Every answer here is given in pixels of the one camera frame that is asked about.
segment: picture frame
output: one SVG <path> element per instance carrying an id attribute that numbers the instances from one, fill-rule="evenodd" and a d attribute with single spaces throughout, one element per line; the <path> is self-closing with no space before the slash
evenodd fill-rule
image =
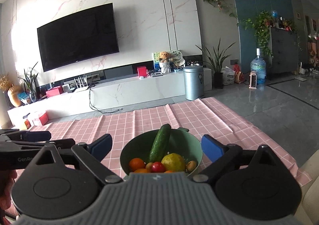
<path id="1" fill-rule="evenodd" d="M 312 29 L 316 32 L 317 31 L 317 22 L 312 19 Z"/>

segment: lemon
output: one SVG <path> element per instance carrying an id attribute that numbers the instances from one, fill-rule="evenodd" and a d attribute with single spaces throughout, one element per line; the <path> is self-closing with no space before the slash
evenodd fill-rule
<path id="1" fill-rule="evenodd" d="M 176 153 L 166 155 L 162 159 L 162 164 L 165 166 L 166 171 L 182 172 L 185 171 L 186 164 L 184 158 Z"/>

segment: red storage box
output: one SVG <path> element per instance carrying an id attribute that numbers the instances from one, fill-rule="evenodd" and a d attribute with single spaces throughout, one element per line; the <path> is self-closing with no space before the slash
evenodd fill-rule
<path id="1" fill-rule="evenodd" d="M 32 120 L 33 124 L 36 126 L 43 126 L 49 121 L 47 112 L 44 111 L 29 114 L 28 120 Z"/>
<path id="2" fill-rule="evenodd" d="M 47 97 L 55 96 L 55 95 L 63 93 L 63 88 L 62 86 L 53 87 L 50 90 L 47 90 L 45 93 Z"/>
<path id="3" fill-rule="evenodd" d="M 138 76 L 139 77 L 147 77 L 147 68 L 146 66 L 138 67 Z"/>

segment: sofa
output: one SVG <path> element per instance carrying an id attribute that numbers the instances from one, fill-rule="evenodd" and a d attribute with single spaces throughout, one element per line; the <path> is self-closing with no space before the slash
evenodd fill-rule
<path id="1" fill-rule="evenodd" d="M 319 224 L 319 150 L 300 168 L 312 181 L 301 187 L 302 199 L 295 218 L 303 225 Z"/>

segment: gray tile floor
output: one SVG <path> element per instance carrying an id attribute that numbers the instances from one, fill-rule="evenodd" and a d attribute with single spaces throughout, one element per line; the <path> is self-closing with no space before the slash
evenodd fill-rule
<path id="1" fill-rule="evenodd" d="M 289 80 L 295 76 L 281 77 L 267 81 L 266 84 Z M 205 97 L 215 97 L 229 108 L 252 122 L 274 141 L 281 145 L 301 166 L 319 149 L 319 111 L 314 107 L 291 97 L 288 94 L 318 107 L 318 76 L 307 77 L 307 81 L 292 80 L 269 86 L 258 86 L 250 90 L 248 85 L 234 84 L 224 89 L 213 89 Z M 120 112 L 156 107 L 186 101 L 185 96 L 177 96 L 156 101 L 124 106 Z M 107 109 L 111 112 L 117 108 Z M 100 112 L 89 112 L 50 122 L 62 122 L 85 119 L 102 115 Z"/>

